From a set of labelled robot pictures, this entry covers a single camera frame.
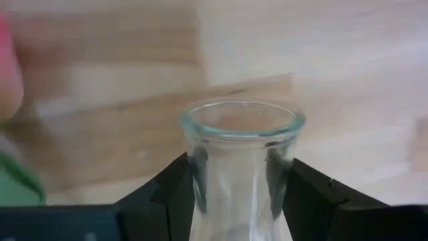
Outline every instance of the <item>clear glass bottle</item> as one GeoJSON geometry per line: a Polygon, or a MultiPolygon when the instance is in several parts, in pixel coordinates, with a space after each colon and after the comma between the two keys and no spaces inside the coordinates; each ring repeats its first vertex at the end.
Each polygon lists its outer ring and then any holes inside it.
{"type": "Polygon", "coordinates": [[[286,172],[304,115],[271,102],[222,98],[183,113],[198,241],[276,241],[286,172]]]}

